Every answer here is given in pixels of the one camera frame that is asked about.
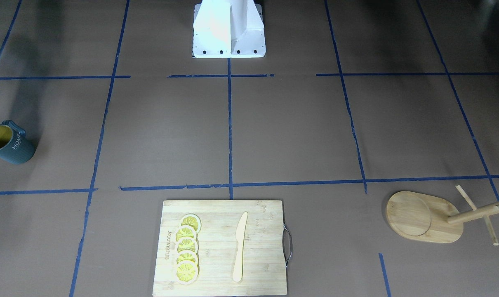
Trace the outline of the dark teal mug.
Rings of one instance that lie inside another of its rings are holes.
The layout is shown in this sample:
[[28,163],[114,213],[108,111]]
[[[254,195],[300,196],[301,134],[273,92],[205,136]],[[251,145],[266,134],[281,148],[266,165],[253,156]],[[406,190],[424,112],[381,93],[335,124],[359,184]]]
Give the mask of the dark teal mug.
[[30,160],[36,147],[26,138],[26,131],[12,120],[0,124],[0,158],[11,164]]

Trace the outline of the white pillar with base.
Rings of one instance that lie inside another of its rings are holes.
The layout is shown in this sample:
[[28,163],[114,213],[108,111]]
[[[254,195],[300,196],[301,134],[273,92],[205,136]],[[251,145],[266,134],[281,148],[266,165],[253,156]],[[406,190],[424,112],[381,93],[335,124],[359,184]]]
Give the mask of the white pillar with base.
[[192,55],[198,59],[262,58],[262,0],[203,0],[194,6]]

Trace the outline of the bamboo cutting board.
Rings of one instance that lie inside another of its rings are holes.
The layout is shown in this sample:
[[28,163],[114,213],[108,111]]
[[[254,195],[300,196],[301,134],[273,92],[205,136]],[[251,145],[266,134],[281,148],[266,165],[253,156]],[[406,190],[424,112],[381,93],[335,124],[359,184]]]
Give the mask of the bamboo cutting board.
[[[241,282],[231,278],[235,232],[248,212]],[[167,200],[163,203],[152,295],[154,297],[287,295],[284,210],[280,200]],[[189,285],[176,278],[190,260],[199,275]]]

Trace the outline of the yellow plastic knife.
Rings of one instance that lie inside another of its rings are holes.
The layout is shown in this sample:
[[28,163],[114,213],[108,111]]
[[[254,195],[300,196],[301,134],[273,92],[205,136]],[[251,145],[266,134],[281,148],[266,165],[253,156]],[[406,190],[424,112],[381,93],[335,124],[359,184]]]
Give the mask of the yellow plastic knife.
[[245,242],[245,231],[246,231],[247,219],[248,219],[248,212],[245,211],[242,213],[242,216],[240,217],[240,220],[238,222],[236,232],[235,232],[235,239],[236,239],[238,245],[237,245],[237,250],[236,250],[236,255],[235,255],[234,268],[233,268],[233,272],[231,275],[231,278],[235,282],[241,282],[242,276],[243,276],[243,252],[244,252],[244,242]]

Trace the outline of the wooden cup rack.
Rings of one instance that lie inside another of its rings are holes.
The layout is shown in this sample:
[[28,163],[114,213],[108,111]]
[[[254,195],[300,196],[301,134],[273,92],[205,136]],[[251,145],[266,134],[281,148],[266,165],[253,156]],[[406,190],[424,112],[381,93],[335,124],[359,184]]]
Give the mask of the wooden cup rack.
[[490,216],[499,214],[499,201],[476,207],[462,186],[457,185],[456,188],[471,207],[470,211],[459,212],[455,205],[440,197],[400,191],[386,203],[385,215],[389,226],[408,240],[449,244],[462,236],[464,223],[484,219],[492,244],[498,246]]

